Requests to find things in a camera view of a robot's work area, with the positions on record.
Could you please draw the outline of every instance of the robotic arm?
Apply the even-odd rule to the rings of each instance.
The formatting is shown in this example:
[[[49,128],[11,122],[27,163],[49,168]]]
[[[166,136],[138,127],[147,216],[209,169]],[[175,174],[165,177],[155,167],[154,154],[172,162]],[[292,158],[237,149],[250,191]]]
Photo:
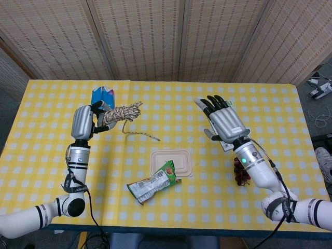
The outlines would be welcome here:
[[[195,99],[195,103],[206,114],[212,129],[216,132],[213,134],[210,130],[205,129],[206,135],[213,141],[232,144],[237,158],[257,187],[273,191],[261,203],[264,214],[270,220],[280,221],[286,216],[289,217],[288,222],[312,224],[332,231],[332,216],[330,215],[332,202],[318,199],[298,201],[296,195],[287,189],[291,199],[291,202],[287,204],[287,190],[282,184],[280,173],[266,155],[274,172],[268,166],[266,160],[256,149],[254,145],[256,142],[247,136],[249,130],[246,129],[236,112],[220,96],[207,96],[207,98],[212,104],[206,99]]]
[[[66,152],[68,175],[62,186],[67,194],[59,196],[54,202],[8,215],[0,215],[1,235],[10,239],[17,238],[48,226],[56,216],[76,217],[84,211],[84,192],[88,190],[85,185],[90,154],[88,141],[94,133],[107,131],[115,126],[116,122],[101,126],[103,114],[109,109],[103,101],[98,101],[75,111],[71,133],[75,143],[68,146]],[[97,127],[94,126],[93,114],[98,117]]]

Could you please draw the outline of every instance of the table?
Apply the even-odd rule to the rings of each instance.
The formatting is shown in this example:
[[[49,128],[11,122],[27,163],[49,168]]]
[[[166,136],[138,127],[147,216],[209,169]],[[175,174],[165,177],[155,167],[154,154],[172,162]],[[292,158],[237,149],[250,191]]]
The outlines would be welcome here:
[[[93,88],[104,85],[115,90],[117,106],[144,103],[142,115],[129,123],[127,130],[148,132],[161,139],[157,142],[142,135],[124,135],[119,122],[89,142],[86,183],[94,216],[105,228],[234,236],[275,228],[276,223],[260,209],[269,191],[253,184],[237,186],[233,179],[234,153],[224,153],[220,144],[209,141],[203,132],[209,123],[193,99],[208,94],[218,93],[234,102],[233,108],[250,127],[251,136],[274,159],[287,186],[300,199],[328,198],[292,85],[30,80],[0,158],[1,214],[64,194],[60,184],[67,174],[64,154],[73,142],[74,111],[90,103]],[[152,151],[176,148],[191,153],[193,176],[141,206],[126,184],[149,176]],[[79,217],[56,217],[51,227],[93,225],[89,211],[87,205]],[[194,228],[195,232],[186,230]],[[311,234],[315,238],[330,235],[302,224],[283,224],[279,230],[315,232],[306,233],[306,237]]]

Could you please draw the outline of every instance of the printed label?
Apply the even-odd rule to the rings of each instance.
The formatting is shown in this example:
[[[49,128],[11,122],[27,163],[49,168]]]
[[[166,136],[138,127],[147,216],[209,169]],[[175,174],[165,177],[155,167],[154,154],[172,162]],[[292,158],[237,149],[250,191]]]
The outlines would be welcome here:
[[[130,188],[134,195],[139,199],[149,199],[148,196],[152,196],[154,192],[167,187],[170,184],[168,177],[163,170],[159,170],[155,173],[150,180],[144,180],[130,185]]]
[[[236,127],[236,128],[233,128],[233,129],[232,129],[232,132],[233,132],[233,133],[239,133],[239,132],[241,132],[241,131],[242,131],[241,127]]]

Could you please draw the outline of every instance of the cable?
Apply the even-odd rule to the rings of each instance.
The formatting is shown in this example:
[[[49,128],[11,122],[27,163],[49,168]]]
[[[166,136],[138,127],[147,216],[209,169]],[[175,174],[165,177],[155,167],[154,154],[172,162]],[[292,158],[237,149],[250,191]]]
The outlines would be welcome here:
[[[93,235],[93,236],[91,236],[91,235],[92,235],[92,233],[90,233],[90,234],[87,236],[87,238],[86,238],[84,244],[80,247],[80,249],[83,249],[84,246],[85,246],[86,248],[88,248],[88,242],[89,242],[91,239],[93,239],[93,238],[97,238],[97,237],[101,237],[101,238],[103,237],[102,234],[95,234],[95,235]],[[107,248],[107,244],[103,242],[103,243],[101,243],[101,244],[99,245],[99,248]]]
[[[263,147],[261,147],[261,145],[259,143],[257,143],[254,139],[252,139],[251,137],[247,137],[250,141],[254,142],[261,151],[263,151],[263,153],[265,154],[265,156],[267,157],[267,159],[269,160],[269,163],[271,165],[271,167],[273,168],[278,180],[281,182],[282,186],[284,187],[286,194],[287,194],[287,208],[289,210],[289,215],[287,215],[287,222],[291,221],[291,218],[293,216],[292,210],[291,210],[291,196],[289,194],[288,188],[286,186],[286,184],[284,183],[284,180],[282,179],[282,176],[279,172],[279,170],[276,168],[274,162],[271,160],[271,158],[268,156],[268,154],[266,153],[266,151],[263,149]],[[259,246],[261,246],[264,242],[266,242],[269,238],[271,238],[279,229],[279,227],[281,226],[282,222],[284,222],[286,218],[286,215],[284,215],[282,217],[282,219],[279,221],[278,225],[275,227],[275,229],[266,237],[264,238],[261,242],[259,242],[255,247],[253,247],[252,249],[256,249]]]
[[[259,242],[255,247],[253,247],[252,249],[256,249],[258,248],[259,246],[261,246],[264,242],[266,242],[269,238],[271,238],[275,232],[278,231],[279,227],[281,226],[282,222],[284,222],[286,216],[284,215],[282,217],[282,219],[279,221],[278,225],[275,227],[275,229],[273,230],[273,232],[271,232],[267,237],[265,237],[261,242]]]
[[[109,240],[108,240],[108,236],[104,233],[103,229],[98,225],[97,221],[94,219],[93,217],[93,213],[92,213],[92,200],[91,200],[91,194],[90,194],[90,191],[87,190],[88,192],[88,195],[89,195],[89,202],[90,202],[90,214],[91,214],[91,218],[93,219],[95,225],[98,227],[100,233],[101,233],[101,238],[103,240],[104,243],[107,243],[108,245],[108,248],[110,247],[110,243],[109,243]]]
[[[249,139],[250,141],[254,142],[259,148],[261,151],[263,151],[263,153],[265,154],[265,156],[267,157],[267,159],[270,161],[271,158],[268,156],[268,154],[266,153],[266,151],[263,149],[263,147],[261,147],[261,145],[259,143],[257,143],[254,139],[252,139],[251,137],[246,137],[247,139]]]
[[[0,242],[4,246],[5,249],[8,249],[7,243],[0,237]]]
[[[79,234],[80,234],[80,232],[77,233],[77,234],[73,237],[73,239],[72,239],[71,243],[69,244],[69,246],[67,247],[67,249],[70,249],[70,248],[72,247],[72,245],[74,244],[74,242],[75,242],[75,240],[76,240],[76,238],[77,238],[77,236],[78,236]]]
[[[330,112],[330,109],[328,107],[326,107],[326,109],[328,110],[328,115],[325,115],[325,114],[320,114],[319,116],[315,117],[313,114],[311,114],[309,111],[308,111],[308,116],[311,117],[311,121],[315,121],[315,126],[317,128],[324,128],[327,126],[327,121],[329,120],[329,118],[332,118],[331,116],[331,112]],[[319,126],[317,121],[319,122],[323,122],[324,124],[322,126]]]

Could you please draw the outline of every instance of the wall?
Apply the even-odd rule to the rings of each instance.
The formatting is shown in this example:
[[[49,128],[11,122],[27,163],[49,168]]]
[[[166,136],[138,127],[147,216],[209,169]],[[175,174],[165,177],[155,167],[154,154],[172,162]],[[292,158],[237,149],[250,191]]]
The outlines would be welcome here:
[[[21,101],[29,76],[0,48],[0,91]]]
[[[43,79],[231,81],[266,0],[0,0],[0,36]]]
[[[236,82],[300,84],[332,55],[332,1],[270,1]]]

